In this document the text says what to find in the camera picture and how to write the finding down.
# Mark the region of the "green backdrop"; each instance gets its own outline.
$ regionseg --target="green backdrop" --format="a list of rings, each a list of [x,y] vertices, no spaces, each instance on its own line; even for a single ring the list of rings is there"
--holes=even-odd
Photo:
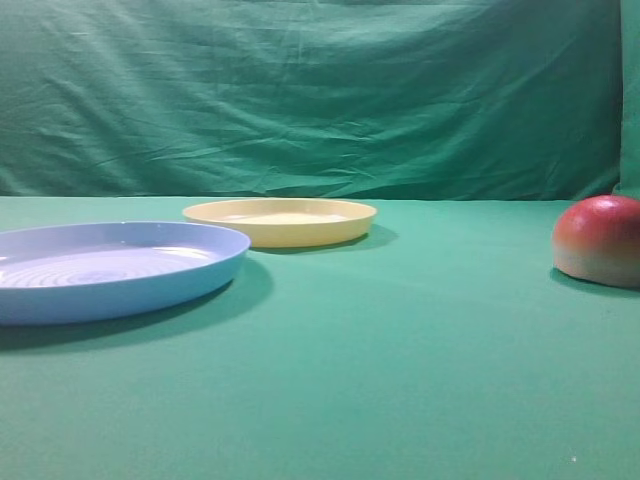
[[[640,197],[640,3],[622,0],[624,117],[621,192]]]
[[[0,194],[609,191],[613,3],[4,2]]]

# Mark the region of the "green fabric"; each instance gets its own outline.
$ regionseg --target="green fabric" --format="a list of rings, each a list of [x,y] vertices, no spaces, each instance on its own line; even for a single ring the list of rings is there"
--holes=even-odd
[[[640,3],[622,0],[624,116],[620,191],[640,197]]]
[[[610,0],[21,0],[0,194],[556,199],[618,179]]]
[[[0,199],[0,229],[206,199]],[[216,298],[0,329],[3,480],[636,480],[640,294],[551,270],[567,202],[372,201]]]

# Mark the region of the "blue plate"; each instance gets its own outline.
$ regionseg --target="blue plate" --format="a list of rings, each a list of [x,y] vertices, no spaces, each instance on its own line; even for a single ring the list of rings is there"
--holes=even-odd
[[[250,243],[228,228],[173,222],[0,233],[0,324],[90,322],[177,305],[229,283]]]

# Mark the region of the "green table surface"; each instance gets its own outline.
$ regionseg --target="green table surface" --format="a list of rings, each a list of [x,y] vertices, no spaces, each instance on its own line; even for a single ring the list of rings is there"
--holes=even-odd
[[[0,229],[206,200],[0,198]],[[0,329],[0,479],[640,478],[640,294],[552,270],[569,203],[366,203],[216,297]]]

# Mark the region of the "plastic plate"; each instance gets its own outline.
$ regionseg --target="plastic plate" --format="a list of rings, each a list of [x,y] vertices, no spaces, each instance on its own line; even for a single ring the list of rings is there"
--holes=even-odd
[[[233,228],[253,247],[317,247],[365,235],[377,210],[342,200],[259,198],[226,200],[184,209],[191,222]]]
[[[0,233],[0,324],[60,324],[177,305],[229,283],[250,247],[210,225],[123,222]]]

